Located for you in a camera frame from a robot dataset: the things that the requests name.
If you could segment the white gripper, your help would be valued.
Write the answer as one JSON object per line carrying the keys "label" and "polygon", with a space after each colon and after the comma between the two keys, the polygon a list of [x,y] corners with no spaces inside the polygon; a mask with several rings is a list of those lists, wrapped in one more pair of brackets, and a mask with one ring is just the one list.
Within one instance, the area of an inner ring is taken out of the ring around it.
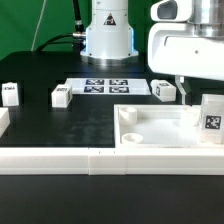
{"label": "white gripper", "polygon": [[155,73],[178,75],[181,103],[190,105],[185,77],[224,81],[224,37],[199,37],[187,23],[156,23],[148,36],[148,65]]}

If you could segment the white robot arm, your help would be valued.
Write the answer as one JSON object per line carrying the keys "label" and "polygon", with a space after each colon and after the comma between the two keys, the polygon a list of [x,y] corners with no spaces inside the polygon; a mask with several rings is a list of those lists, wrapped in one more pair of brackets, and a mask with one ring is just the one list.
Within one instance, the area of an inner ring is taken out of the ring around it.
{"label": "white robot arm", "polygon": [[[147,59],[155,73],[224,81],[224,0],[160,0],[150,9]],[[92,0],[84,61],[108,66],[138,56],[128,0]]]}

